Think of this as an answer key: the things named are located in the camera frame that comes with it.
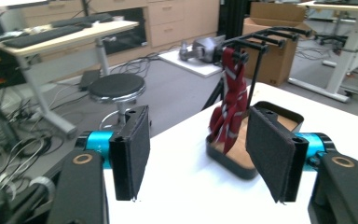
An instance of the white table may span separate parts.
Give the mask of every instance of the white table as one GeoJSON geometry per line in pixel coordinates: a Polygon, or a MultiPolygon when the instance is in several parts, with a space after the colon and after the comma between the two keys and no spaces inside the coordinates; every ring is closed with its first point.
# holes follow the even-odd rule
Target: white table
{"type": "Polygon", "coordinates": [[[310,91],[315,91],[324,96],[330,97],[332,99],[338,100],[340,102],[348,102],[350,99],[348,96],[337,93],[340,88],[344,77],[354,69],[358,68],[358,6],[344,6],[344,5],[323,5],[315,4],[314,1],[298,4],[300,7],[308,7],[314,9],[328,9],[336,11],[348,11],[351,13],[351,16],[356,18],[356,22],[351,29],[351,33],[348,35],[346,44],[341,51],[339,56],[338,63],[334,70],[333,75],[331,76],[327,87],[320,88],[314,85],[311,85],[307,82],[289,78],[289,82],[305,88],[310,91]]]}
{"type": "Polygon", "coordinates": [[[76,133],[76,126],[49,109],[40,90],[40,85],[59,77],[64,77],[82,69],[86,69],[96,63],[101,64],[103,74],[107,75],[109,73],[108,62],[103,47],[102,37],[130,30],[136,25],[138,25],[138,22],[134,21],[111,21],[99,23],[80,32],[45,41],[27,48],[14,49],[6,47],[0,43],[0,49],[16,57],[21,67],[22,74],[40,105],[42,116],[66,133],[69,138],[72,138],[76,133]],[[76,51],[58,59],[42,63],[33,65],[28,64],[27,57],[32,57],[36,54],[50,52],[56,49],[78,46],[93,40],[95,40],[95,48],[93,49],[76,51]]]}
{"type": "MultiPolygon", "coordinates": [[[[266,84],[252,104],[269,101],[301,114],[302,133],[325,133],[339,152],[358,160],[358,117],[266,84]]],[[[110,223],[310,223],[315,172],[304,172],[295,203],[273,202],[264,180],[237,178],[206,154],[214,106],[151,139],[150,157],[136,202],[118,202],[105,170],[110,223]]]]}

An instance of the cardboard box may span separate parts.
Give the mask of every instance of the cardboard box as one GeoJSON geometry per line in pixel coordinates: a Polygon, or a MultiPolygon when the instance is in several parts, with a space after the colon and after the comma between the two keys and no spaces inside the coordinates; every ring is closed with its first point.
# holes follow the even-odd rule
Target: cardboard box
{"type": "MultiPolygon", "coordinates": [[[[250,17],[246,18],[243,23],[243,34],[250,34],[272,26],[290,26],[310,30],[309,26],[303,23],[305,13],[305,8],[292,4],[253,2],[250,17]]],[[[269,51],[262,58],[257,81],[271,86],[280,86],[285,82],[290,75],[296,46],[297,42],[288,39],[286,39],[286,44],[282,49],[268,44],[269,51]]],[[[253,78],[258,51],[246,49],[246,52],[250,57],[246,65],[245,76],[253,78]]]]}

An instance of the desk drawer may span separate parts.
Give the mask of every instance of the desk drawer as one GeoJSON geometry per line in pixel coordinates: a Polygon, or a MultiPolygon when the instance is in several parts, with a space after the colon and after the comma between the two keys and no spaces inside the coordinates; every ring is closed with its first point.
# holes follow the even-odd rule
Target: desk drawer
{"type": "Polygon", "coordinates": [[[135,7],[146,7],[147,0],[98,0],[89,5],[97,12],[114,11],[135,7]]]}
{"type": "Polygon", "coordinates": [[[82,10],[81,1],[53,1],[44,6],[25,7],[21,9],[24,17],[40,17],[68,12],[79,12],[82,10]]]}
{"type": "Polygon", "coordinates": [[[150,3],[148,7],[150,25],[181,21],[184,18],[183,5],[182,0],[150,3]]]}
{"type": "Polygon", "coordinates": [[[183,39],[184,23],[173,21],[150,27],[152,46],[161,46],[183,39]]]}

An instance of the keyboard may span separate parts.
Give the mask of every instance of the keyboard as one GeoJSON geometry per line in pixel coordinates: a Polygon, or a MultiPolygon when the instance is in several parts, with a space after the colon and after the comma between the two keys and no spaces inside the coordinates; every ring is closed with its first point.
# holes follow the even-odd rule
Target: keyboard
{"type": "Polygon", "coordinates": [[[64,26],[60,28],[55,28],[52,30],[47,30],[45,32],[36,34],[36,35],[26,35],[20,36],[14,39],[10,39],[7,41],[2,42],[5,46],[15,48],[15,49],[22,49],[26,48],[35,44],[39,44],[51,39],[55,39],[61,36],[73,34],[83,30],[83,27],[80,26],[64,26]]]}
{"type": "Polygon", "coordinates": [[[109,22],[112,20],[113,20],[112,16],[109,15],[108,13],[101,13],[101,14],[90,15],[87,17],[72,18],[62,21],[52,21],[50,25],[51,27],[63,27],[67,25],[78,25],[81,23],[94,23],[96,21],[109,22]]]}

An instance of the metal stool leg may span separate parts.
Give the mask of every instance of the metal stool leg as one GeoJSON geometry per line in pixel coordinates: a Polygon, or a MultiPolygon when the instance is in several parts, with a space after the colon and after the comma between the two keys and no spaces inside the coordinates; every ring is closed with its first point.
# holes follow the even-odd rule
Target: metal stool leg
{"type": "Polygon", "coordinates": [[[121,129],[126,124],[126,112],[130,110],[130,108],[126,107],[125,102],[116,102],[117,110],[108,114],[100,123],[99,130],[112,130],[112,129],[121,129]],[[113,117],[115,114],[118,115],[117,123],[103,125],[109,118],[113,117]]]}

